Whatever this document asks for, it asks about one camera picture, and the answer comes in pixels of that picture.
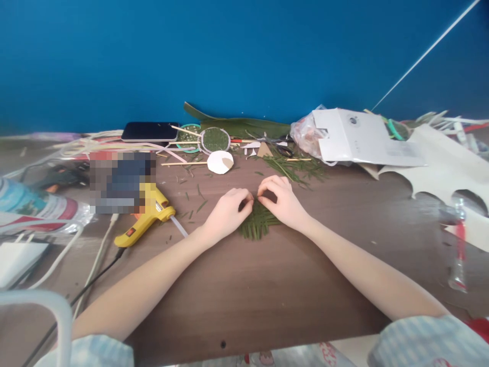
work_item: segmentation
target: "striped sleeve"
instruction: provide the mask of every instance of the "striped sleeve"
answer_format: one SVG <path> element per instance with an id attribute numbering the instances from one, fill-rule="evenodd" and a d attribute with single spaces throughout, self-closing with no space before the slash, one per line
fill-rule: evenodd
<path id="1" fill-rule="evenodd" d="M 35 367 L 56 366 L 57 350 L 42 357 Z M 134 367 L 132 348 L 106 335 L 89 335 L 71 343 L 70 367 Z"/>
<path id="2" fill-rule="evenodd" d="M 382 331 L 370 367 L 489 366 L 489 345 L 456 317 L 416 316 Z"/>

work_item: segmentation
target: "white paper circle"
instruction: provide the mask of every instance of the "white paper circle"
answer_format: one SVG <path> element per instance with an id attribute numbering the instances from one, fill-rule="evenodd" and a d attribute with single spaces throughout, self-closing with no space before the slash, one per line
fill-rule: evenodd
<path id="1" fill-rule="evenodd" d="M 210 171 L 217 174 L 225 174 L 231 169 L 234 159 L 231 153 L 223 150 L 212 152 L 207 159 L 207 167 Z"/>

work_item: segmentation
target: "black phone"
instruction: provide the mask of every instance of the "black phone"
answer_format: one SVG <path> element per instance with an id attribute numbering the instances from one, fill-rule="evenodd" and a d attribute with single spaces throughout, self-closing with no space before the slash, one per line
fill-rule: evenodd
<path id="1" fill-rule="evenodd" d="M 129 122 L 124 128 L 121 140 L 124 142 L 172 142 L 177 141 L 178 122 Z"/>

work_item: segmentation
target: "brown table surface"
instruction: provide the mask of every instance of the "brown table surface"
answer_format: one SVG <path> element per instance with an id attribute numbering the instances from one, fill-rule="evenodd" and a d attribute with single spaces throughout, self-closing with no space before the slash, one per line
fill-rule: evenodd
<path id="1" fill-rule="evenodd" d="M 157 183 L 178 213 L 194 210 L 190 220 L 194 223 L 189 223 L 188 215 L 181 221 L 191 232 L 230 188 L 256 193 L 263 177 L 255 171 L 275 174 L 262 160 L 237 157 L 234 168 L 223 176 L 206 176 L 209 171 L 200 167 L 192 178 L 182 167 L 158 165 Z M 467 247 L 468 294 L 447 286 L 455 238 L 439 224 L 439 200 L 424 193 L 412 199 L 410 183 L 395 173 L 375 181 L 357 165 L 330 167 L 327 172 L 324 183 L 311 180 L 313 191 L 294 184 L 297 197 L 312 216 L 418 282 L 461 319 L 489 314 L 488 253 Z M 177 178 L 186 182 L 177 183 Z M 203 199 L 197 184 L 208 200 L 198 213 Z M 89 191 L 70 190 L 68 195 L 88 201 Z M 97 222 L 85 228 L 43 288 L 67 299 L 78 293 L 109 218 L 98 216 Z M 111 240 L 133 222 L 132 216 L 121 216 Z M 89 301 L 181 238 L 173 223 L 154 224 L 96 283 Z M 66 241 L 59 236 L 55 243 Z M 45 272 L 60 248 L 54 246 L 32 281 Z M 112 246 L 105 265 L 115 252 Z M 2 365 L 21 365 L 52 322 L 49 312 L 37 306 L 0 309 L 0 359 L 8 362 Z M 279 225 L 256 242 L 233 233 L 202 254 L 127 342 L 134 347 L 137 365 L 157 366 L 373 334 L 388 323 L 312 242 Z"/>

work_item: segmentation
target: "plastic bottle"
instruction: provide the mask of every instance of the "plastic bottle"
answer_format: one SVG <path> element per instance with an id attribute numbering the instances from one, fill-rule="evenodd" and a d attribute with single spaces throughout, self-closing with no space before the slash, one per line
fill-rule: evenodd
<path id="1" fill-rule="evenodd" d="M 67 219 L 85 226 L 92 218 L 93 213 L 90 213 L 90 206 L 86 203 L 46 191 L 35 191 L 20 182 L 0 178 L 0 226 L 36 219 Z M 31 225 L 26 229 L 72 233 L 76 226 L 43 224 Z"/>

